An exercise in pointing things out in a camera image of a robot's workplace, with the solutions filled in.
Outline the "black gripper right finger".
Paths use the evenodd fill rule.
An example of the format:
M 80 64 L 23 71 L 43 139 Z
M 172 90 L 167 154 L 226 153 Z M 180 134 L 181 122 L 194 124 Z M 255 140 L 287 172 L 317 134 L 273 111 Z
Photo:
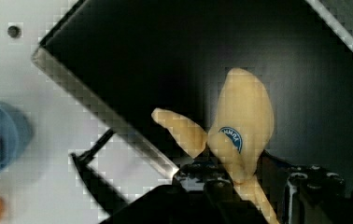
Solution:
M 353 224 L 353 190 L 346 196 L 339 174 L 263 152 L 258 176 L 280 224 Z

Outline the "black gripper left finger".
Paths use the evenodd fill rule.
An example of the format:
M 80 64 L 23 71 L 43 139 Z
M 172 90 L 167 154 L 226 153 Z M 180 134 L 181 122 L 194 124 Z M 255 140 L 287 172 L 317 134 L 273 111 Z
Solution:
M 209 150 L 160 185 L 100 224 L 267 224 L 256 206 L 242 200 Z

